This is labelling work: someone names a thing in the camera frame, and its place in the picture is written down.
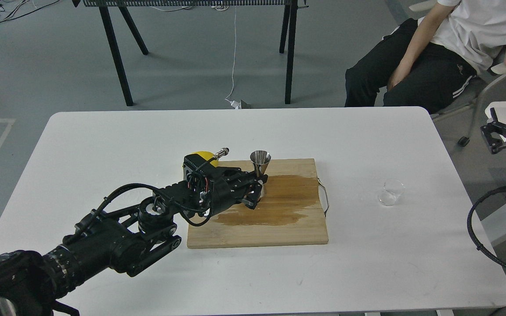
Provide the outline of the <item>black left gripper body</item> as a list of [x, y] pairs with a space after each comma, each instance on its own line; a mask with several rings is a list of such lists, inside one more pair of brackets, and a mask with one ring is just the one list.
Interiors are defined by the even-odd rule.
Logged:
[[182, 167], [181, 214], [187, 218], [210, 218], [228, 210], [237, 205], [236, 190], [247, 185], [230, 185], [222, 178], [225, 168], [239, 167], [213, 167], [196, 154], [186, 155]]

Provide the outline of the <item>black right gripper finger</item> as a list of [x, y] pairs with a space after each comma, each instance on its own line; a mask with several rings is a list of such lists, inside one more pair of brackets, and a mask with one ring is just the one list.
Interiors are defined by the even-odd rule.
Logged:
[[506, 123], [498, 120], [496, 108], [489, 111], [492, 120], [481, 127], [481, 132], [490, 154], [497, 154], [506, 149]]

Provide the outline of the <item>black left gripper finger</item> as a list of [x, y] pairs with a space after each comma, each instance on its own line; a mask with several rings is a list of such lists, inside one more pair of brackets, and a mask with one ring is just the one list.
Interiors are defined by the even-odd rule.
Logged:
[[235, 204], [243, 204], [249, 209], [255, 209], [263, 195], [263, 182], [253, 181], [236, 190], [237, 200]]
[[225, 168], [222, 178], [230, 185], [245, 185], [253, 182], [268, 182], [268, 175], [257, 176], [255, 171], [245, 172], [241, 168]]

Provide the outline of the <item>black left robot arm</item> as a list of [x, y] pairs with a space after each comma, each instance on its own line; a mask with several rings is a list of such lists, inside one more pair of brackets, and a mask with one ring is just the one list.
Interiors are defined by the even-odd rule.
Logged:
[[174, 217], [191, 226], [206, 223], [231, 206], [254, 209], [264, 192], [269, 153], [255, 151], [254, 170], [215, 166], [223, 148], [203, 157], [184, 157], [183, 180], [165, 188], [123, 185], [76, 224], [76, 232], [47, 254], [17, 250], [0, 255], [0, 316], [52, 316], [79, 311], [59, 299], [111, 268], [131, 277], [159, 261], [181, 243]]

